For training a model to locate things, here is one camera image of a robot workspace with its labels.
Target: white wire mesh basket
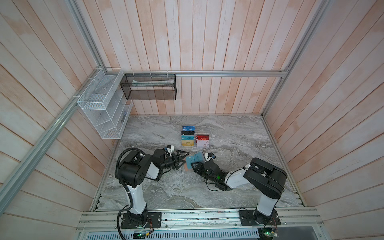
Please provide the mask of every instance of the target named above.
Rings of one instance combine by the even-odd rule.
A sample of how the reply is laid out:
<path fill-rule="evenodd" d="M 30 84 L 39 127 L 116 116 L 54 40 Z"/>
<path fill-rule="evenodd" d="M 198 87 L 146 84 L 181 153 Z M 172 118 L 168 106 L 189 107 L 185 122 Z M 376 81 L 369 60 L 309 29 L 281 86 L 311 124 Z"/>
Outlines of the white wire mesh basket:
<path fill-rule="evenodd" d="M 100 69 L 78 100 L 92 125 L 105 139 L 122 138 L 133 107 L 133 102 L 126 104 L 127 99 L 119 87 L 122 76 L 121 69 L 114 75 Z"/>
<path fill-rule="evenodd" d="M 106 74 L 108 70 L 119 70 L 119 73 Z M 79 106 L 82 109 L 106 110 L 122 77 L 121 69 L 101 68 L 77 101 Z"/>

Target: mounting plate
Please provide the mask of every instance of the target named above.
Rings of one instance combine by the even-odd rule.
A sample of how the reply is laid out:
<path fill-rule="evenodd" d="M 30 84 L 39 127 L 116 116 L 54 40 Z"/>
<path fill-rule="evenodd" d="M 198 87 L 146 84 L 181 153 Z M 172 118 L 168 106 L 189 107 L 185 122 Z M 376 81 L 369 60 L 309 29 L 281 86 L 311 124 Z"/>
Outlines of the mounting plate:
<path fill-rule="evenodd" d="M 149 219 L 151 219 L 153 228 L 160 228 L 160 226 L 161 226 L 161 212 L 149 212 L 147 215 L 147 219 L 148 219 L 148 221 L 149 221 Z M 122 222 L 121 222 L 120 228 L 121 229 L 138 229 L 135 226 L 135 223 L 128 218 L 127 213 L 123 214 L 123 216 L 122 216 Z M 141 228 L 141 229 L 146 229 L 146 228 L 150 228 L 149 224 L 147 224 L 145 228 Z"/>
<path fill-rule="evenodd" d="M 253 212 L 254 212 L 254 210 L 240 210 L 239 211 L 240 222 L 241 222 L 242 226 L 260 226 L 260 224 L 258 224 L 255 221 L 255 217 L 253 215 Z M 281 224 L 280 218 L 279 218 L 279 215 L 277 214 L 276 209 L 274 209 L 272 211 L 272 218 L 271 218 L 272 223 L 275 223 L 272 219 L 275 220 L 276 225 Z"/>

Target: blue card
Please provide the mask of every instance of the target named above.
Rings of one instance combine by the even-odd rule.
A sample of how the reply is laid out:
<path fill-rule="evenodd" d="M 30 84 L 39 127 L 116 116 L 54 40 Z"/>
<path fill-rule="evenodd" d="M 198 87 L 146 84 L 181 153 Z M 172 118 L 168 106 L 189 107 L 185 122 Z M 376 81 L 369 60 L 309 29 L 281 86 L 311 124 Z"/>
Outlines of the blue card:
<path fill-rule="evenodd" d="M 195 131 L 195 126 L 183 126 L 182 131 Z"/>

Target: wooden wall panel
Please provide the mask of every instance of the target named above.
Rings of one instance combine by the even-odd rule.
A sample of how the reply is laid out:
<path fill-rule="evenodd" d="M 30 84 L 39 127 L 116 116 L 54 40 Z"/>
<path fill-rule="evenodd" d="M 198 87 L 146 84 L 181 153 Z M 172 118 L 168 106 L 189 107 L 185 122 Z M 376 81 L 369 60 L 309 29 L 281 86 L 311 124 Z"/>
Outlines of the wooden wall panel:
<path fill-rule="evenodd" d="M 96 61 L 64 0 L 1 1 L 0 22 L 2 185 Z M 76 111 L 0 217 L 2 237 L 72 238 L 81 212 L 89 210 L 112 146 Z"/>
<path fill-rule="evenodd" d="M 332 239 L 384 234 L 383 26 L 384 1 L 335 1 L 266 116 Z"/>
<path fill-rule="evenodd" d="M 278 70 L 286 68 L 320 0 L 77 2 L 107 67 Z M 274 77 L 178 81 L 176 101 L 134 101 L 132 113 L 261 113 L 277 83 Z"/>

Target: red card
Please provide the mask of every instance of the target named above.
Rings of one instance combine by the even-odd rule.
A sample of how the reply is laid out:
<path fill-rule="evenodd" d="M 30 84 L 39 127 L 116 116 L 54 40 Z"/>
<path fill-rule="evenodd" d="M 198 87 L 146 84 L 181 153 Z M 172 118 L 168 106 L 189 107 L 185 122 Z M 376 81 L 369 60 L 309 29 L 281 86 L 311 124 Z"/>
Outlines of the red card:
<path fill-rule="evenodd" d="M 209 140 L 209 135 L 196 135 L 196 141 L 207 141 Z"/>

